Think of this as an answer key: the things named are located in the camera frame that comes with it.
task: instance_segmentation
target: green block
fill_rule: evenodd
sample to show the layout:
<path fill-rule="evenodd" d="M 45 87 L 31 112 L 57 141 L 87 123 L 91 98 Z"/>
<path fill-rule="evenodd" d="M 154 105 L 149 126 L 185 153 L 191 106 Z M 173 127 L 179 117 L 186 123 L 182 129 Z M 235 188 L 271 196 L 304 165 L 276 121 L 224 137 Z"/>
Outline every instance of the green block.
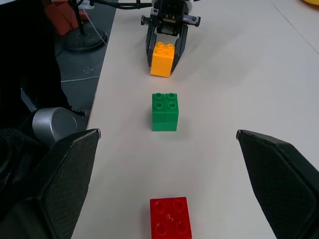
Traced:
<path fill-rule="evenodd" d="M 178 101 L 177 94 L 165 94 L 165 122 L 178 122 Z"/>
<path fill-rule="evenodd" d="M 177 131 L 177 123 L 153 123 L 153 131 Z"/>
<path fill-rule="evenodd" d="M 152 95 L 152 122 L 165 122 L 165 94 Z"/>

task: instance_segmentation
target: table surface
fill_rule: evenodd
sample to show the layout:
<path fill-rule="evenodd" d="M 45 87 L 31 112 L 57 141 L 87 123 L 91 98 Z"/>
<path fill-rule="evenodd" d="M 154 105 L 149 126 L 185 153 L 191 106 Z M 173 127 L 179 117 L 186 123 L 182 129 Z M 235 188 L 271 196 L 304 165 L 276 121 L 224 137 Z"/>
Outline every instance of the table surface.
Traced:
<path fill-rule="evenodd" d="M 288 141 L 319 169 L 319 11 L 296 0 L 196 2 L 201 26 L 169 79 L 147 68 L 149 14 L 116 12 L 89 124 L 102 138 L 73 238 L 150 239 L 150 199 L 179 196 L 194 239 L 275 238 L 235 135 Z M 178 93 L 177 132 L 152 132 L 156 92 Z"/>

